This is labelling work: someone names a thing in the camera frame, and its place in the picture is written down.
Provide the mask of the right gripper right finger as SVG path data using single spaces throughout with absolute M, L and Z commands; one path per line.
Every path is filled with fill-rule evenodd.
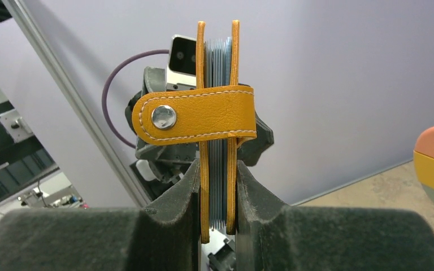
M 434 232 L 402 209 L 290 206 L 237 163 L 238 270 L 434 270 Z

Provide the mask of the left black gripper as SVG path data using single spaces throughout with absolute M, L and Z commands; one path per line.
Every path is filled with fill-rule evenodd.
M 163 68 L 146 67 L 142 89 L 128 103 L 124 114 L 128 125 L 133 130 L 132 110 L 136 102 L 145 94 L 166 90 L 166 70 Z M 261 154 L 274 143 L 272 129 L 258 116 L 255 117 L 257 138 L 243 143 L 237 151 L 237 158 L 248 167 L 255 166 Z M 179 145 L 153 146 L 142 139 L 136 140 L 136 167 L 146 181 L 157 180 L 169 183 L 177 171 L 185 173 L 194 159 L 199 157 L 196 143 Z

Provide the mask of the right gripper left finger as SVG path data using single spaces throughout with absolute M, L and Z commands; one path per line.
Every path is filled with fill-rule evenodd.
M 199 162 L 143 208 L 27 208 L 0 219 L 0 270 L 199 270 Z

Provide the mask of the orange leather card holder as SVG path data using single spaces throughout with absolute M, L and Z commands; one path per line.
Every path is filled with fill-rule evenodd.
M 205 25 L 197 24 L 196 88 L 145 94 L 132 111 L 138 137 L 151 145 L 199 144 L 201 242 L 210 241 L 210 160 L 208 142 L 227 141 L 225 177 L 225 225 L 227 234 L 236 232 L 237 149 L 257 137 L 254 90 L 240 85 L 240 21 L 232 22 L 229 83 L 205 85 Z

